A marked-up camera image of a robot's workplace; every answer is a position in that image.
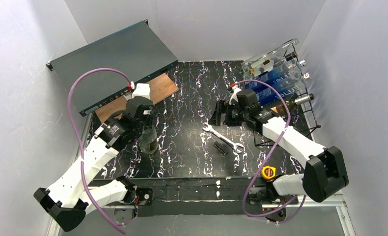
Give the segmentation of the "blue square bottle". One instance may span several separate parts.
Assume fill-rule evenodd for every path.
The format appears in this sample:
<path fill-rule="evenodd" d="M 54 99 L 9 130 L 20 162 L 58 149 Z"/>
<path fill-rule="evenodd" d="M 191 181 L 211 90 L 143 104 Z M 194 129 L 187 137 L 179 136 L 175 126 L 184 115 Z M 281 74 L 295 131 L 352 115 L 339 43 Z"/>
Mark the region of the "blue square bottle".
<path fill-rule="evenodd" d="M 292 59 L 290 61 L 286 61 L 281 66 L 277 66 L 269 72 L 265 72 L 256 77 L 248 77 L 248 79 L 256 79 L 262 82 L 272 81 L 276 78 L 282 77 L 286 78 L 292 74 L 301 73 L 301 64 L 296 60 Z"/>
<path fill-rule="evenodd" d="M 292 74 L 286 78 L 279 77 L 265 83 L 273 87 L 277 93 L 271 88 L 258 83 L 252 90 L 255 91 L 261 106 L 277 102 L 280 98 L 294 97 L 305 90 L 305 82 L 301 73 Z"/>

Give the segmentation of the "dark green wine bottle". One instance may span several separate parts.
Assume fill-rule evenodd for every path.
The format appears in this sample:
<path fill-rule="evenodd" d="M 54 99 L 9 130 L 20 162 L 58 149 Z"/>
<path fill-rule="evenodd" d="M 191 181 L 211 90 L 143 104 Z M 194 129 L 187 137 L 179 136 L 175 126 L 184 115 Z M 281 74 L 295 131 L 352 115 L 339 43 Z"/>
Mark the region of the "dark green wine bottle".
<path fill-rule="evenodd" d="M 282 103 L 280 103 L 279 105 L 272 107 L 271 110 L 276 112 L 280 116 L 286 116 L 287 111 L 292 112 L 298 105 L 312 101 L 312 100 L 314 100 L 314 98 L 315 98 L 315 96 L 313 93 L 303 95 L 301 97 L 297 97 L 294 99 L 286 98 L 284 100 L 286 103 L 286 106 L 284 106 Z"/>

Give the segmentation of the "clear square labelled bottle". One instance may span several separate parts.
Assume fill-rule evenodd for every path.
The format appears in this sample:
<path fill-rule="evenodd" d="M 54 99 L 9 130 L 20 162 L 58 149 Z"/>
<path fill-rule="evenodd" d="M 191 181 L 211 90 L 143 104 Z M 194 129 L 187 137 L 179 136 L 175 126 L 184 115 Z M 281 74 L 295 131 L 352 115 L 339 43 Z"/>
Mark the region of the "clear square labelled bottle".
<path fill-rule="evenodd" d="M 278 76 L 286 78 L 293 74 L 300 74 L 296 57 L 295 52 L 281 56 L 272 53 L 254 56 L 242 63 L 243 78 L 248 80 L 264 76 L 264 80 L 271 80 Z"/>

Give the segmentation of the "clear round glass bottle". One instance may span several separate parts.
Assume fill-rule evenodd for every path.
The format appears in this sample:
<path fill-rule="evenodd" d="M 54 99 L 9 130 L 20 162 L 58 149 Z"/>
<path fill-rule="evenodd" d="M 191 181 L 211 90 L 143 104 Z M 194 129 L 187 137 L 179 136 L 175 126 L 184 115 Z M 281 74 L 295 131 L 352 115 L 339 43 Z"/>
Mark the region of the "clear round glass bottle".
<path fill-rule="evenodd" d="M 299 43 L 297 38 L 293 38 L 279 47 L 266 53 L 259 53 L 242 63 L 242 70 L 245 76 L 256 77 L 265 72 L 269 72 L 277 66 L 281 66 L 286 61 L 297 58 L 295 46 Z"/>

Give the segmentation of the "black wire wine rack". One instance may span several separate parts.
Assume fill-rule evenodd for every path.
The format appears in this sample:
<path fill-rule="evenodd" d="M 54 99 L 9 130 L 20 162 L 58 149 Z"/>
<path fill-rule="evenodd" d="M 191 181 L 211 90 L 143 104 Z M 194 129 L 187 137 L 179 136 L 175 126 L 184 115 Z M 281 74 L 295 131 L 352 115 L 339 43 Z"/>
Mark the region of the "black wire wine rack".
<path fill-rule="evenodd" d="M 304 82 L 306 82 L 307 80 L 310 79 L 310 76 L 307 73 L 303 72 L 303 68 L 306 66 L 306 61 L 303 59 L 299 59 L 298 56 L 297 56 L 296 60 L 301 64 L 301 71 L 302 71 L 301 74 L 303 75 Z M 246 89 L 252 89 L 252 88 L 256 87 L 258 83 L 260 83 L 262 85 L 265 85 L 265 86 L 271 88 L 275 93 L 277 93 L 277 91 L 273 87 L 269 86 L 267 83 L 264 83 L 262 81 L 259 81 L 256 79 L 248 79 L 246 81 L 247 82 L 244 85 L 244 87 Z M 301 96 L 307 95 L 307 94 L 310 94 L 310 93 L 308 92 L 308 90 L 305 86 L 305 90 L 302 93 L 299 93 L 296 96 L 290 97 L 290 98 L 294 99 L 294 98 L 301 97 Z M 291 116 L 292 116 L 291 124 L 306 136 L 309 136 L 315 129 L 320 127 L 320 125 L 318 125 L 318 124 L 308 125 L 305 123 L 306 122 L 306 115 L 314 114 L 314 112 L 312 110 L 311 102 L 312 101 L 309 101 L 309 102 L 303 103 L 301 105 L 298 105 L 292 112 L 290 112 Z M 279 100 L 277 102 L 270 103 L 268 105 L 265 105 L 265 106 L 263 106 L 263 108 L 272 108 L 274 106 L 279 105 L 280 103 L 282 103 L 281 100 Z"/>

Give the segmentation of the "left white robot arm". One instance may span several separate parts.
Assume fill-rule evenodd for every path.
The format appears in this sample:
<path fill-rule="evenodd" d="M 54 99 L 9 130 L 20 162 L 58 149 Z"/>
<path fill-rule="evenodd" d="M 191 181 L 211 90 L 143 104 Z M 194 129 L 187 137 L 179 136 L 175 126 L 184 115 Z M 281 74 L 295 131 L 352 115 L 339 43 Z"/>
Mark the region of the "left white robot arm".
<path fill-rule="evenodd" d="M 75 229 L 87 214 L 109 203 L 132 203 L 136 185 L 125 177 L 91 190 L 88 185 L 152 124 L 152 107 L 153 101 L 146 97 L 131 98 L 125 110 L 113 113 L 99 126 L 87 147 L 56 182 L 34 192 L 33 197 L 65 232 Z"/>

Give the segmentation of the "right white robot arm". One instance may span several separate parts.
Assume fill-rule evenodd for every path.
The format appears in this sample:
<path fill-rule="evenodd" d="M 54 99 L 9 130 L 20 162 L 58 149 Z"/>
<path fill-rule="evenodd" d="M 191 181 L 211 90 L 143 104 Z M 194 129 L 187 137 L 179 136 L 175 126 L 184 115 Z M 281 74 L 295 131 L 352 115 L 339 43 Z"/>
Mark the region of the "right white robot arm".
<path fill-rule="evenodd" d="M 229 100 L 219 100 L 207 125 L 213 133 L 235 150 L 241 147 L 213 129 L 214 126 L 241 126 L 274 141 L 291 154 L 304 168 L 303 174 L 279 175 L 267 181 L 266 191 L 271 197 L 305 195 L 320 203 L 349 184 L 342 151 L 325 147 L 298 132 L 279 112 L 263 109 L 251 89 L 235 88 Z"/>

